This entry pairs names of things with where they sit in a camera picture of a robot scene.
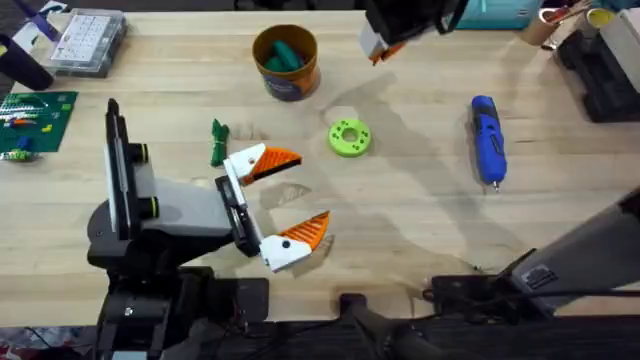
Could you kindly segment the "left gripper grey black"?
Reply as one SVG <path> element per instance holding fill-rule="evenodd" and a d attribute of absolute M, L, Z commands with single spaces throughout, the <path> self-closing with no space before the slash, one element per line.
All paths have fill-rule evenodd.
<path fill-rule="evenodd" d="M 260 253 L 272 272 L 309 257 L 324 238 L 330 212 L 262 239 L 243 187 L 302 163 L 302 156 L 264 143 L 228 155 L 224 174 L 208 187 L 154 174 L 148 155 L 127 160 L 127 238 L 171 252 L 201 253 L 234 243 L 244 255 Z"/>

